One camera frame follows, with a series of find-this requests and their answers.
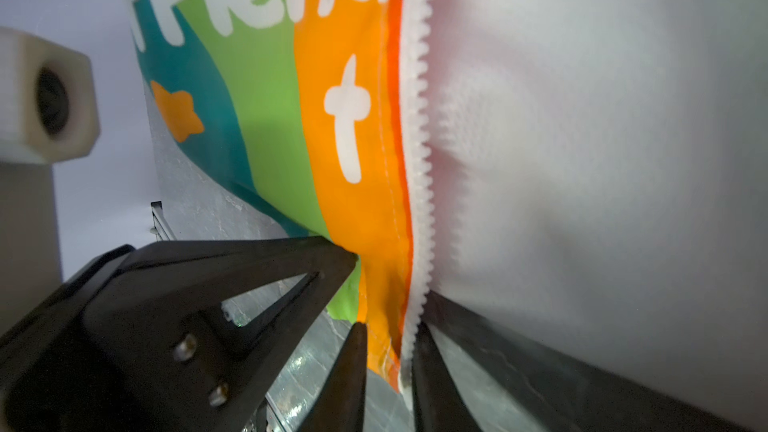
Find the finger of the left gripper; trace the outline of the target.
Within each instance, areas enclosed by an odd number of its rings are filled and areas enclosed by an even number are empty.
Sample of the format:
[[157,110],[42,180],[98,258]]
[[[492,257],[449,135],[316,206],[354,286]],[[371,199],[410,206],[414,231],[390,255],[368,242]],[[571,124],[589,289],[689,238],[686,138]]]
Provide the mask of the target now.
[[321,237],[124,245],[1,340],[5,431],[238,431],[357,257]]

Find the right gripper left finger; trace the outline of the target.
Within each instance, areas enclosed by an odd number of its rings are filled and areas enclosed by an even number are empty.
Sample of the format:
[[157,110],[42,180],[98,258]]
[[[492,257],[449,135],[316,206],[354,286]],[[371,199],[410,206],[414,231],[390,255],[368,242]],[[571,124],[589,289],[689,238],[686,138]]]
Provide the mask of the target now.
[[367,383],[367,327],[350,329],[327,380],[299,431],[362,431]]

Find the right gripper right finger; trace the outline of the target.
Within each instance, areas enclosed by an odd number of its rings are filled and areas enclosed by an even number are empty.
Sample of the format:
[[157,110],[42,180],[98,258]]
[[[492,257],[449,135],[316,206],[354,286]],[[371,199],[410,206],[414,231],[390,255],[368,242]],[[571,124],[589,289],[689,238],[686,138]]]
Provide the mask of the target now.
[[411,377],[417,431],[480,431],[425,323],[416,334]]

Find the colourful red white kids jacket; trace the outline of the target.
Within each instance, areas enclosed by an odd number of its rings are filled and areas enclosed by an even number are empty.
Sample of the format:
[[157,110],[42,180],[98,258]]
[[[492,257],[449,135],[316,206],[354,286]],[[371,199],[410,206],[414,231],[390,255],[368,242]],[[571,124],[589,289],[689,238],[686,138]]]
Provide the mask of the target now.
[[410,386],[435,291],[767,426],[767,0],[124,0],[180,151],[355,253]]

